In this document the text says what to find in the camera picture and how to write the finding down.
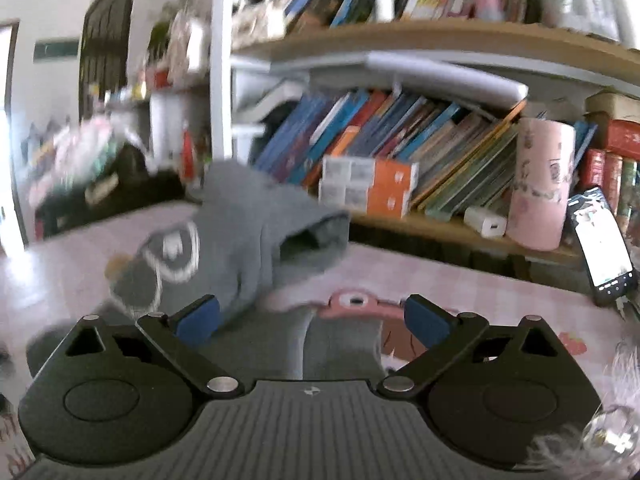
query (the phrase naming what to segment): pink cup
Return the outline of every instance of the pink cup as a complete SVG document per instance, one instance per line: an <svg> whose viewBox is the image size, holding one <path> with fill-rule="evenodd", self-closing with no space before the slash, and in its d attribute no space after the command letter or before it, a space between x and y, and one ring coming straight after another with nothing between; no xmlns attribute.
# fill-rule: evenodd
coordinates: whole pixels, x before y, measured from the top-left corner
<svg viewBox="0 0 640 480"><path fill-rule="evenodd" d="M555 121L521 119L507 236L523 247L560 245L574 174L575 130Z"/></svg>

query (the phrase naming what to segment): smartphone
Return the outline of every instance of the smartphone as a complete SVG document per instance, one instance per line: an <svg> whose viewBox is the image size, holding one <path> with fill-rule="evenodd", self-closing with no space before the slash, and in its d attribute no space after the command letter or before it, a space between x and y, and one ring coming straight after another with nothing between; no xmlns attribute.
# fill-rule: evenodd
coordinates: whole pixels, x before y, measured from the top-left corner
<svg viewBox="0 0 640 480"><path fill-rule="evenodd" d="M604 306L633 290L638 277L602 190L593 187L571 197L567 216L587 263L595 304Z"/></svg>

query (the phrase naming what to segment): blue gripper pad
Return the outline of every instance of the blue gripper pad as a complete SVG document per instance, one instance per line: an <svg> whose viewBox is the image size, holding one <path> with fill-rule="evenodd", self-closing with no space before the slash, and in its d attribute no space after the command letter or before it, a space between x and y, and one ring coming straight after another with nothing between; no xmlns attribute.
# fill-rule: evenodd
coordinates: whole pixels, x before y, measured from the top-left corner
<svg viewBox="0 0 640 480"><path fill-rule="evenodd" d="M175 336L190 348L206 343L220 326L220 304L209 296L175 324Z"/></svg>
<svg viewBox="0 0 640 480"><path fill-rule="evenodd" d="M409 296L404 302L404 324L426 348L433 348L451 333L455 319L440 307L420 296Z"/></svg>

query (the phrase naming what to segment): white bottle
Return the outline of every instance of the white bottle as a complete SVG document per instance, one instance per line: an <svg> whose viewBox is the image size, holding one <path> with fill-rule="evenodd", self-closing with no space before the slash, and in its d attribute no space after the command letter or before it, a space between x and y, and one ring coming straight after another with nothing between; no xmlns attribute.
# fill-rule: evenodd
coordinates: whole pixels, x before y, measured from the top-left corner
<svg viewBox="0 0 640 480"><path fill-rule="evenodd" d="M394 0L376 0L376 21L392 22L396 15Z"/></svg>

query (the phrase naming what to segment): doorway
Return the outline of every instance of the doorway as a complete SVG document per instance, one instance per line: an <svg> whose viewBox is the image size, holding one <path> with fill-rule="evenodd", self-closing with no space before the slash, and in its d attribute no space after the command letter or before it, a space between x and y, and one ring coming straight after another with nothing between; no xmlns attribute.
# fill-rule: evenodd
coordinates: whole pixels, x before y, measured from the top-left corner
<svg viewBox="0 0 640 480"><path fill-rule="evenodd" d="M24 252L26 232L15 183L11 142L11 82L18 23L0 24L0 248L8 257Z"/></svg>

